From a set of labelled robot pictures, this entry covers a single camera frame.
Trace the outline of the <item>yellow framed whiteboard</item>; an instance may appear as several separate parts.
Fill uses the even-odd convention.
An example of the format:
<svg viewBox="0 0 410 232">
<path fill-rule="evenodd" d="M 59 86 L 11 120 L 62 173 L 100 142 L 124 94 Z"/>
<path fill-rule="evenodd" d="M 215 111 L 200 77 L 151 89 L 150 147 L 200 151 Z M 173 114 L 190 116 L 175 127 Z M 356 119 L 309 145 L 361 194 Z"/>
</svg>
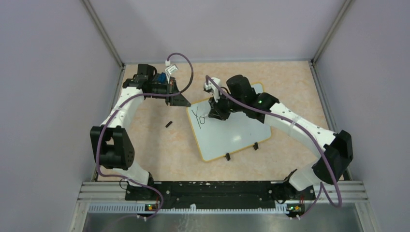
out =
<svg viewBox="0 0 410 232">
<path fill-rule="evenodd" d="M 271 138 L 268 125 L 248 118 L 244 113 L 232 113 L 225 121 L 209 118 L 208 99 L 193 103 L 186 109 L 191 129 L 203 161 L 220 158 L 231 159 L 233 153 L 259 144 Z"/>
</svg>

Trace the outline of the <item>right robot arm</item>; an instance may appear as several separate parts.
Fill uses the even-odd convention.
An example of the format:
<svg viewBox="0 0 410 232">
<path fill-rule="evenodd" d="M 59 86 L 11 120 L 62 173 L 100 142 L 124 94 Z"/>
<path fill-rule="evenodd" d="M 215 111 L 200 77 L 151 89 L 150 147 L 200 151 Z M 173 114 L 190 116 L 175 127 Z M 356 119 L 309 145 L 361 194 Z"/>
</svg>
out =
<svg viewBox="0 0 410 232">
<path fill-rule="evenodd" d="M 340 207 L 342 197 L 338 181 L 353 160 L 352 138 L 345 130 L 334 132 L 324 129 L 299 116 L 280 100 L 266 92 L 256 93 L 248 78 L 236 75 L 227 81 L 228 91 L 219 79 L 205 77 L 204 91 L 213 94 L 209 101 L 209 118 L 225 121 L 230 114 L 242 112 L 248 118 L 278 129 L 308 148 L 317 160 L 292 171 L 283 182 L 283 192 L 289 199 L 297 199 L 307 187 L 332 184 Z"/>
</svg>

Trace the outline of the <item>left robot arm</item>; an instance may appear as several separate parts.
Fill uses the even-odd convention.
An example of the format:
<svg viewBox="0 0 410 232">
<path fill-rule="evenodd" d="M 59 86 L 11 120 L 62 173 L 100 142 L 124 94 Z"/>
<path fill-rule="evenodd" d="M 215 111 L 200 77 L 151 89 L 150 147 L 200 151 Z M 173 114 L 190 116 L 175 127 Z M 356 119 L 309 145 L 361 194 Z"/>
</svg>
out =
<svg viewBox="0 0 410 232">
<path fill-rule="evenodd" d="M 148 64 L 139 64 L 137 73 L 124 81 L 118 101 L 107 119 L 90 130 L 90 139 L 97 172 L 101 167 L 112 169 L 115 176 L 137 187 L 137 194 L 144 200 L 155 194 L 151 174 L 135 160 L 135 149 L 127 133 L 138 107 L 146 98 L 163 99 L 166 105 L 188 107 L 191 103 L 178 89 L 172 76 L 178 67 L 166 62 L 163 73 Z"/>
</svg>

